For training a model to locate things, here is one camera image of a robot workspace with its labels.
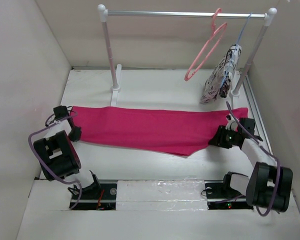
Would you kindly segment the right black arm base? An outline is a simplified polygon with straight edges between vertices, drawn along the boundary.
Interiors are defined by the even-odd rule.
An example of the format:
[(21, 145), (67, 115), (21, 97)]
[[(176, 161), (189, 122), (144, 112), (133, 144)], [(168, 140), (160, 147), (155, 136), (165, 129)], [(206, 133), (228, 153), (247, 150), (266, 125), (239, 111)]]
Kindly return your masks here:
[(207, 180), (201, 195), (206, 198), (207, 209), (212, 210), (252, 210), (244, 196), (237, 190), (226, 186), (222, 180)]

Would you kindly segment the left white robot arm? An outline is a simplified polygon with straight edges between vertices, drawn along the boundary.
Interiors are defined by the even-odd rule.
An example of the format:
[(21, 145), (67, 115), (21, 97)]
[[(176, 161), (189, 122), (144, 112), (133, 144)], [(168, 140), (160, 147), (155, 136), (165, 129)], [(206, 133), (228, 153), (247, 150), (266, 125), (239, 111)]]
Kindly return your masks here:
[(97, 198), (102, 187), (97, 176), (92, 172), (92, 181), (87, 181), (80, 176), (82, 167), (79, 156), (73, 146), (82, 136), (82, 128), (75, 125), (74, 117), (78, 114), (73, 106), (60, 105), (53, 109), (44, 124), (44, 129), (39, 132), (47, 134), (36, 141), (32, 138), (36, 133), (29, 137), (30, 146), (38, 156), (42, 172), (48, 181), (61, 181), (69, 187), (69, 192), (78, 197), (83, 196)]

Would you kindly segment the pink trousers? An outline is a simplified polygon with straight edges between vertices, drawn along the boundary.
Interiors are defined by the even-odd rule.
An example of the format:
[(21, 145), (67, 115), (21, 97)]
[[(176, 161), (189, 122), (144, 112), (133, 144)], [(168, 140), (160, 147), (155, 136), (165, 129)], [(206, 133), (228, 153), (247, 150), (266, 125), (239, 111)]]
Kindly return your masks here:
[(228, 123), (227, 110), (209, 112), (74, 106), (80, 140), (188, 157)]

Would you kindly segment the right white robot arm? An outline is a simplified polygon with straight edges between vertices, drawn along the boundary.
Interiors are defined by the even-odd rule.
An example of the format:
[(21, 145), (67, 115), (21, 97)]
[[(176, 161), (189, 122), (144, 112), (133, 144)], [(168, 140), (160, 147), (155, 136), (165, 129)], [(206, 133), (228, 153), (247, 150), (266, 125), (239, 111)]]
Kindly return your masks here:
[(257, 210), (265, 208), (262, 216), (271, 210), (286, 212), (289, 207), (293, 171), (283, 167), (280, 161), (266, 150), (263, 139), (255, 134), (255, 120), (237, 119), (227, 115), (227, 124), (220, 125), (209, 145), (230, 149), (234, 146), (247, 156), (253, 170), (251, 175), (229, 171), (223, 177), (221, 191), (237, 200), (245, 197), (249, 206)]

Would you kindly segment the pink plastic hanger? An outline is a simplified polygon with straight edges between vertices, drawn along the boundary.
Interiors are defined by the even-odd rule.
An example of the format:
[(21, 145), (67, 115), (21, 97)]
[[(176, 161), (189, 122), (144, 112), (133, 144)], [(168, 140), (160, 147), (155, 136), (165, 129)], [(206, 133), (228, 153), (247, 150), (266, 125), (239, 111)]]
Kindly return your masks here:
[(218, 14), (221, 14), (223, 11), (221, 8), (217, 8), (214, 12), (211, 22), (210, 22), (210, 36), (198, 52), (197, 56), (194, 58), (193, 62), (190, 64), (184, 80), (189, 81), (201, 67), (208, 61), (209, 57), (215, 51), (219, 45), (221, 39), (223, 38), (225, 31), (227, 29), (228, 23), (225, 21), (220, 25), (216, 25), (216, 19)]

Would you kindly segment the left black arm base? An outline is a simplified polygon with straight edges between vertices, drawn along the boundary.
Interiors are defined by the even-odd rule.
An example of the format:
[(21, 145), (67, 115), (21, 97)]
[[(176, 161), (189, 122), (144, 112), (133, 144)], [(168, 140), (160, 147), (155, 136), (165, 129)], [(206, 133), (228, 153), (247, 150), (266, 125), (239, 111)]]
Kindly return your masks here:
[(95, 183), (82, 189), (81, 197), (79, 197), (79, 188), (75, 185), (69, 187), (71, 200), (69, 208), (78, 211), (111, 211), (116, 209), (117, 199), (117, 181), (102, 180), (100, 186)]

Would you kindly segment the black white printed garment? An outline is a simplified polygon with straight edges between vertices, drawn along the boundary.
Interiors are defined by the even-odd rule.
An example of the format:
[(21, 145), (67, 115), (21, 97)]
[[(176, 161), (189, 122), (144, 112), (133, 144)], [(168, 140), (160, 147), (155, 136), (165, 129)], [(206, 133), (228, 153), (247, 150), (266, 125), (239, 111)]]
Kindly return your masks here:
[(200, 98), (201, 104), (208, 104), (218, 97), (226, 98), (228, 96), (241, 53), (242, 47), (240, 45), (233, 44), (230, 46), (206, 80)]

